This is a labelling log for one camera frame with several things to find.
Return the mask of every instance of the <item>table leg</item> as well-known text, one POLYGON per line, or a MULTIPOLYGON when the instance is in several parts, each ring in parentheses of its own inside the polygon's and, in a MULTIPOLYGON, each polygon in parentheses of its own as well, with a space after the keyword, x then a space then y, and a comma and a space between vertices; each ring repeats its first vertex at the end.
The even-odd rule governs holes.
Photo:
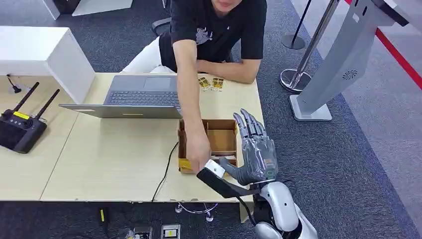
MULTIPOLYGON (((251 214, 253 215, 253 202, 249 202, 246 203, 246 205, 248 206, 249 210, 251 211, 251 214)), ((245 207, 239 203, 239 209, 240 209, 240 222, 241 223, 245 223, 247 220, 249 220, 248 218, 248 213, 246 212, 245 207)))

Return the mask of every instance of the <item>person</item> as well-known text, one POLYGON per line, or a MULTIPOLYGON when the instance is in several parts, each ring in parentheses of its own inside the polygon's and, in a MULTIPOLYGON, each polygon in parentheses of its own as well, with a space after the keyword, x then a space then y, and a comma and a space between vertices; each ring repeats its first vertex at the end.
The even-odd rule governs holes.
POLYGON ((171 0, 170 29, 146 46, 123 72, 177 72, 187 134, 187 158, 195 172, 211 155, 202 124, 197 72, 251 84, 263 57, 265 0, 171 0), (240 40, 241 62, 225 60, 240 40))

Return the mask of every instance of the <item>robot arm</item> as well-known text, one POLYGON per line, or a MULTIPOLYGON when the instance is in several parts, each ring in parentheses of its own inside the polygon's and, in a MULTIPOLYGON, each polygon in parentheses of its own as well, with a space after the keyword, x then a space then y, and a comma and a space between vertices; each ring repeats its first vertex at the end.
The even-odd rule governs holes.
POLYGON ((244 165, 234 167, 227 159, 221 158, 219 164, 208 161, 197 174, 208 186, 225 198, 253 195, 255 231, 260 239, 317 239, 317 232, 293 202, 292 195, 281 182, 275 181, 278 163, 274 142, 264 126, 246 110, 241 109, 245 123, 240 115, 233 116, 242 137, 244 165), (250 185, 244 189, 225 181, 227 172, 239 184, 250 185))

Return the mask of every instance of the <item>graphic print on shirt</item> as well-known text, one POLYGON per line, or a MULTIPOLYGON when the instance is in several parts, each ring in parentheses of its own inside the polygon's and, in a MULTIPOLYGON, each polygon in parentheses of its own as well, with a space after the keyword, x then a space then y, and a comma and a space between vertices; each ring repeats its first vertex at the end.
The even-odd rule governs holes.
POLYGON ((211 34, 208 34, 207 32, 207 28, 197 28, 197 33, 196 33, 196 38, 197 38, 197 45, 201 45, 206 43, 206 41, 212 41, 212 32, 211 34))

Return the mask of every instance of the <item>open cardboard box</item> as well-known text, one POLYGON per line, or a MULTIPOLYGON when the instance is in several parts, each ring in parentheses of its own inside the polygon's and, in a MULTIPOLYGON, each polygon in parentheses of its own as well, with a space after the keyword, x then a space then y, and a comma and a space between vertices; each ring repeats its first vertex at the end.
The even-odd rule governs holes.
MULTIPOLYGON (((211 155, 231 156, 229 162, 237 166, 236 121, 233 119, 203 119, 202 123, 210 140, 211 155)), ((179 122, 179 171, 193 173, 191 164, 186 158, 186 132, 183 120, 179 122)))

